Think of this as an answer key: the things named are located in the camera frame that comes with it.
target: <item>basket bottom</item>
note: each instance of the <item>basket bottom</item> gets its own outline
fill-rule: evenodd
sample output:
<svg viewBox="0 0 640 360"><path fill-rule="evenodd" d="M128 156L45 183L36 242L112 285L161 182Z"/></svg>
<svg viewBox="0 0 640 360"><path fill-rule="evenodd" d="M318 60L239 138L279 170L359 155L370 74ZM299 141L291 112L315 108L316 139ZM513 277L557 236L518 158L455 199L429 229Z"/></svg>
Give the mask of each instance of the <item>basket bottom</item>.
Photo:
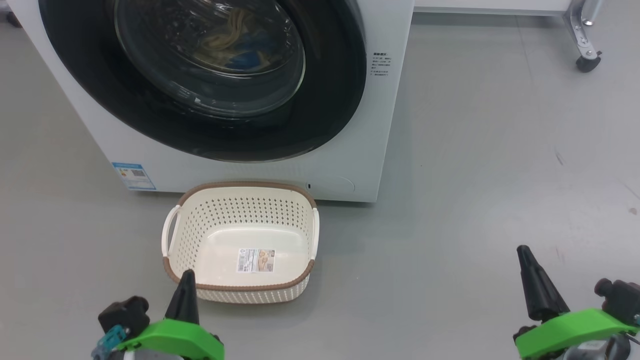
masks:
<svg viewBox="0 0 640 360"><path fill-rule="evenodd" d="M274 250L273 271L239 271L241 249ZM220 286L282 284L295 280L305 271L308 254L305 237L293 229L265 228L263 225L217 228L202 240L194 268L196 282Z"/></svg>

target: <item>gray floor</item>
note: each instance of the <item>gray floor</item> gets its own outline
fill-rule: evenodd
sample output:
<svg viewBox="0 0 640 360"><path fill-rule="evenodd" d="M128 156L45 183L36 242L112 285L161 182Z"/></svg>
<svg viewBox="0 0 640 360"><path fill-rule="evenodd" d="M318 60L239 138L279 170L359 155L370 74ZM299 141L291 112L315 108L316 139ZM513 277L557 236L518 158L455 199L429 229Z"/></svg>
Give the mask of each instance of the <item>gray floor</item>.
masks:
<svg viewBox="0 0 640 360"><path fill-rule="evenodd" d="M515 247L572 309L640 281L634 0L606 2L590 74L557 19L416 15L374 206L324 203L290 304L200 302L229 359L515 359ZM174 283L159 235L176 195L128 192L18 29L0 23L0 348L86 359L98 313Z"/></svg>

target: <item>green bracket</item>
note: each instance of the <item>green bracket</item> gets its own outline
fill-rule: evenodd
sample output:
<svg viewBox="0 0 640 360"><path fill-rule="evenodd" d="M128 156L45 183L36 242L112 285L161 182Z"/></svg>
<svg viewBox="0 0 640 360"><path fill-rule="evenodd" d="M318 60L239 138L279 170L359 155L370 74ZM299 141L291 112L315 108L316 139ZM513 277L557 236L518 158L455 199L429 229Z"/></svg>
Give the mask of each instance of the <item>green bracket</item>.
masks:
<svg viewBox="0 0 640 360"><path fill-rule="evenodd" d="M151 349L192 360L224 360L225 347L198 324L164 319L140 335L118 345L118 350Z"/></svg>
<svg viewBox="0 0 640 360"><path fill-rule="evenodd" d="M606 339L620 332L635 335L639 331L640 327L622 323L601 309L587 309L563 314L520 335L516 347L522 359L537 359L585 341Z"/></svg>

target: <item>blue connector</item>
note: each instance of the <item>blue connector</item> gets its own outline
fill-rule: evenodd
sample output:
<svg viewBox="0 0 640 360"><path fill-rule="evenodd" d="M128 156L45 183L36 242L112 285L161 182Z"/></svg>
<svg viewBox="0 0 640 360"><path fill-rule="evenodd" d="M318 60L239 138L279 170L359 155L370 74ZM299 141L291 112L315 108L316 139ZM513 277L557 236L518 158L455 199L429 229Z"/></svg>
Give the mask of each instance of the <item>blue connector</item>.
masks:
<svg viewBox="0 0 640 360"><path fill-rule="evenodd" d="M98 345L91 351L93 360L107 360L109 354L118 346L119 343L126 339L129 333L128 329L124 329L121 325L116 325L107 331L107 333L98 341Z"/></svg>

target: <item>brown basket rim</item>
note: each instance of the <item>brown basket rim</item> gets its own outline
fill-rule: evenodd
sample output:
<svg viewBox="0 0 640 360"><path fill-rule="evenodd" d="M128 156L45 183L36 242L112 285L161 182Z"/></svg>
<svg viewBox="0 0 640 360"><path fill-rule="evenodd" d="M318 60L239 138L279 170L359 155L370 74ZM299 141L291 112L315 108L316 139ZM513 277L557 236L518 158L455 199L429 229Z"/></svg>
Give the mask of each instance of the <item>brown basket rim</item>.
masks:
<svg viewBox="0 0 640 360"><path fill-rule="evenodd" d="M311 195L309 195L309 193L306 192L304 189L295 185L270 183L267 181L225 181L222 183L202 184L184 193L184 195L180 198L180 200L178 200L178 205L180 206L184 205L184 203L187 201L188 198L190 198L192 195L202 190L212 189L212 188L241 188L241 187L276 188L276 189L283 189L283 190L291 190L304 196L309 201L309 204L311 204L312 208L314 209L317 208L316 201L314 200L314 198L311 197ZM260 286L223 286L223 285L206 285L206 284L196 283L196 289L212 290L212 291L273 291L273 290L288 289L304 281L305 278L309 276L309 274L311 273L311 269L313 269L315 263L316 263L315 260L313 259L309 260L309 264L307 265L307 268L300 276L293 279L292 281L285 282L282 284L260 285ZM163 257L163 265L167 275L169 275L169 277L176 283L180 282L180 278L177 275L175 275L175 272L173 272L173 269L171 268L171 264L169 263L169 257L167 256Z"/></svg>
<svg viewBox="0 0 640 360"><path fill-rule="evenodd" d="M298 276L297 278L293 279L292 281L289 282L285 282L282 284L274 284L274 285L259 285L259 286L224 286L224 285L206 285L206 284L197 284L196 283L196 289L200 289L200 290L213 290L213 291L235 291L235 292L242 292L242 291L273 291L273 290L283 290L283 289L288 289L291 288L292 286L296 286L299 283L303 282L305 280L305 278L307 276L309 276L309 274L311 274L311 269L313 269L314 264L316 263L315 260L309 260L309 264L307 265L307 268L305 269L305 271ZM169 275L169 277L175 281L175 283L179 283L180 282L180 278L175 275L175 272L173 272L173 269L171 268L171 264L169 263L169 258L168 257L163 257L163 265L164 265L164 270L166 271L167 275Z"/></svg>

